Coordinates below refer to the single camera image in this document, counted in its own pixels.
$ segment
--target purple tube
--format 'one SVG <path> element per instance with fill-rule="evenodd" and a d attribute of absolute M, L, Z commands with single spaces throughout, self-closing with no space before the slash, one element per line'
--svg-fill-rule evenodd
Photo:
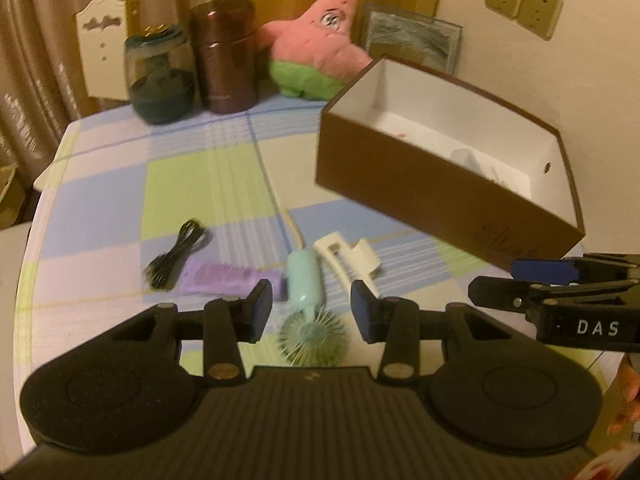
<path fill-rule="evenodd" d="M 178 279 L 178 290 L 245 298 L 263 278 L 271 282 L 275 301 L 286 300 L 285 279 L 277 270 L 256 270 L 196 258 L 185 263 Z"/>

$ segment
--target brown thermos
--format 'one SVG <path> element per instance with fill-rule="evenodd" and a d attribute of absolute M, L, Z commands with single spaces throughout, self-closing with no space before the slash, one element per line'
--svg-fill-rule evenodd
<path fill-rule="evenodd" d="M 217 114 L 256 104 L 255 9 L 249 0 L 215 0 L 191 11 L 191 35 L 200 93 Z"/>

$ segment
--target yellow basket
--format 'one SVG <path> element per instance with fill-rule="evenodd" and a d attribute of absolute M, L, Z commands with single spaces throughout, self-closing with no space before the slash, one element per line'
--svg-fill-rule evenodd
<path fill-rule="evenodd" d="M 15 166 L 0 168 L 0 229 L 11 227 L 18 219 L 24 197 L 15 177 Z"/>

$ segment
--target green plush shorts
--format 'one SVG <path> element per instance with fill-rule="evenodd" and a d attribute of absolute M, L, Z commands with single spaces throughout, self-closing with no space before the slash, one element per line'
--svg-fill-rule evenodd
<path fill-rule="evenodd" d="M 269 74 L 286 97 L 328 100 L 344 86 L 342 81 L 322 74 L 312 66 L 290 61 L 272 60 Z"/>

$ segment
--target black cable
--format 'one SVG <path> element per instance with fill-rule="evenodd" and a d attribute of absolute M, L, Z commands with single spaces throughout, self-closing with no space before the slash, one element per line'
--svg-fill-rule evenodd
<path fill-rule="evenodd" d="M 161 290 L 166 288 L 175 264 L 185 251 L 190 250 L 195 245 L 205 231 L 206 228 L 193 218 L 182 224 L 180 232 L 178 232 L 178 239 L 171 250 L 156 256 L 145 268 L 146 282 L 152 289 Z"/>

